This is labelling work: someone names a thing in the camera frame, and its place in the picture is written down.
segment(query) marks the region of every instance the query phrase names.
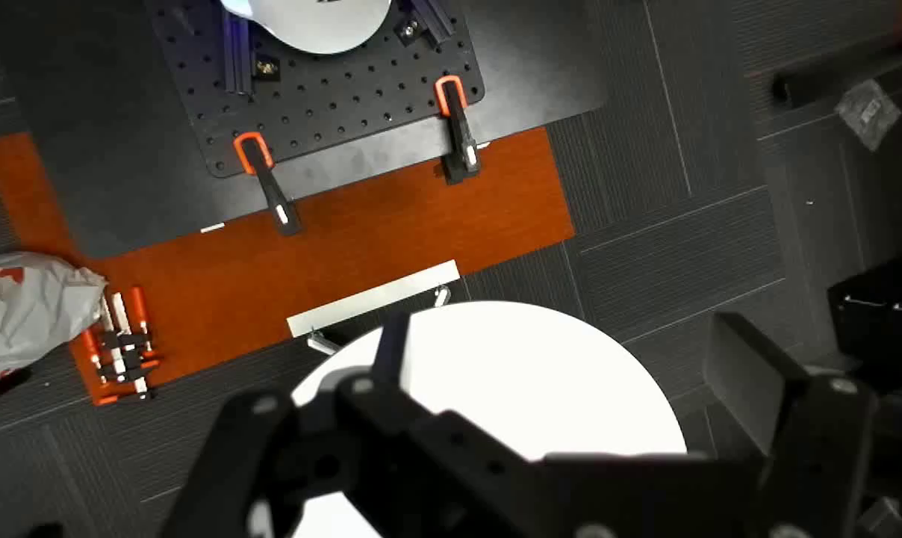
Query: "orange board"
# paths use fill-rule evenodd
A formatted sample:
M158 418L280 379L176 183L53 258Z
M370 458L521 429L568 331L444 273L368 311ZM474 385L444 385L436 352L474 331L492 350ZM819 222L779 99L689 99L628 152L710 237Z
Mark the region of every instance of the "orange board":
M291 337L291 314L444 261L468 274L573 237L546 132L492 144L485 172L462 186L419 165L303 199L298 237L258 211L111 261L88 261L73 241L31 135L0 138L0 199L28 250L91 267L114 289L143 286L155 385ZM99 397L77 344L74 359Z

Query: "white disc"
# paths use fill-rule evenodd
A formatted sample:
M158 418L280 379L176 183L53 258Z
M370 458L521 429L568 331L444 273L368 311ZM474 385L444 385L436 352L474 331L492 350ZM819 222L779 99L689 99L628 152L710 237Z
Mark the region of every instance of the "white disc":
M220 5L306 54L343 54L386 24L392 0L220 0Z

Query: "plastic bag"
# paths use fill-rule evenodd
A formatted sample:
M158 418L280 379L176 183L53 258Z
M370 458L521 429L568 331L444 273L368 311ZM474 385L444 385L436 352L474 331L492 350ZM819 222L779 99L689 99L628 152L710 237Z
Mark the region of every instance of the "plastic bag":
M101 274L58 258L0 253L0 377L92 326L101 286Z
M879 144L902 116L895 102L875 81L863 81L845 89L836 113L870 152L879 150Z

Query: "screw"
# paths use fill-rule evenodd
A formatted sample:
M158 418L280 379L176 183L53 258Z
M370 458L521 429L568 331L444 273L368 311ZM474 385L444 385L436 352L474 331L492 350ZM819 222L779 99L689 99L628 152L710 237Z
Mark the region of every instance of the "screw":
M603 522L577 527L573 538L615 538Z
M861 392L858 383L852 383L852 379L834 379L831 385L840 395L858 395Z
M279 409L279 397L267 395L252 404L252 416L268 416Z
M258 59L255 69L258 69L261 78L279 75L279 62L276 59Z
M352 392L356 392L356 395L373 392L373 379L368 379L368 377L356 379L356 383L352 383Z
M770 538L809 538L809 531L804 531L801 527L791 527L791 522L779 522L770 530Z

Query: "crumpled white bag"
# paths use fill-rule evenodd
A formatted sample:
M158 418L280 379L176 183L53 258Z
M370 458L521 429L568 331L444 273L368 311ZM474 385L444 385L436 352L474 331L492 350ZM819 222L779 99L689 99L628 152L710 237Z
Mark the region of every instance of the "crumpled white bag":
M99 314L104 277L44 253L0 253L0 373L77 337Z

